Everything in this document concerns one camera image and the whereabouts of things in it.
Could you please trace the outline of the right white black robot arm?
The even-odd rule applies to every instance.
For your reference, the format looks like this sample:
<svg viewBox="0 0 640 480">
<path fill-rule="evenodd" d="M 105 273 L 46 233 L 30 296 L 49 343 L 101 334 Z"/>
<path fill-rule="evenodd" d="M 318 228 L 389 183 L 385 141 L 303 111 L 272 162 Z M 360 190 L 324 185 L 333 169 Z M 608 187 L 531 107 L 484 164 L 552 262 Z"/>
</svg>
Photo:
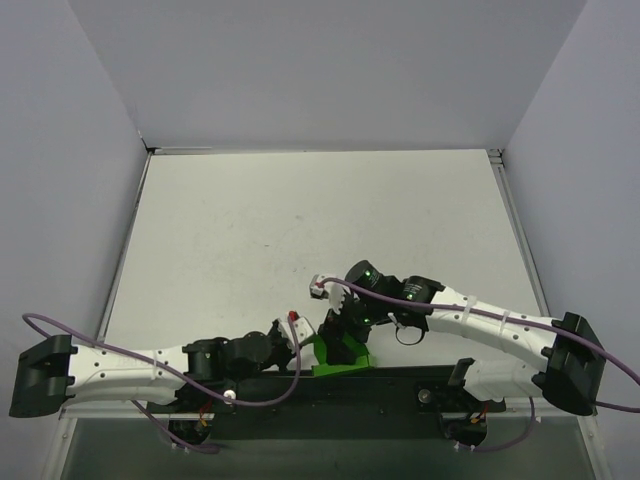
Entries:
<svg viewBox="0 0 640 480">
<path fill-rule="evenodd" d="M 591 416 L 602 379 L 602 344 L 589 322 L 567 312 L 562 318 L 511 312 L 417 275 L 403 280 L 361 260 L 339 279 L 317 274 L 309 284 L 315 299 L 328 301 L 327 323 L 365 344 L 373 327 L 459 336 L 493 348 L 506 360 L 457 362 L 450 385 L 477 401 L 542 397 L 554 407 Z"/>
</svg>

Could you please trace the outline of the green paper box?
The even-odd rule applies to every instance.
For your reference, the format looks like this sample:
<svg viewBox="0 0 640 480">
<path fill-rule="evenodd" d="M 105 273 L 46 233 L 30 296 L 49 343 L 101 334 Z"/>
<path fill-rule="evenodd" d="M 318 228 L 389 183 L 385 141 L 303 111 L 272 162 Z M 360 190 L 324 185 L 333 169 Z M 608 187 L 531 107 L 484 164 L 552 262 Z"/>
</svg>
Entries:
<svg viewBox="0 0 640 480">
<path fill-rule="evenodd" d="M 348 333 L 341 336 L 316 334 L 311 342 L 316 364 L 311 366 L 315 378 L 351 374 L 376 366 L 367 346 Z"/>
</svg>

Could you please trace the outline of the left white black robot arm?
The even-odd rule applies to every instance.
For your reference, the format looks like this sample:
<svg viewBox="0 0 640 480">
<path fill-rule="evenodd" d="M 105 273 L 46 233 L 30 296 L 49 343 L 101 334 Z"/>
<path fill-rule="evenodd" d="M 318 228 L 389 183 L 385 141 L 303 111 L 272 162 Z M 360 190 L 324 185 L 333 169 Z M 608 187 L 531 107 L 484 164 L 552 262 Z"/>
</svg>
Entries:
<svg viewBox="0 0 640 480">
<path fill-rule="evenodd" d="M 209 399 L 215 412 L 225 412 L 244 403 L 240 381 L 299 362 L 314 334 L 299 317 L 275 320 L 266 334 L 143 351 L 76 345 L 69 335 L 49 335 L 20 354 L 9 414 L 42 417 L 94 401 L 141 401 L 162 412 L 193 412 Z"/>
</svg>

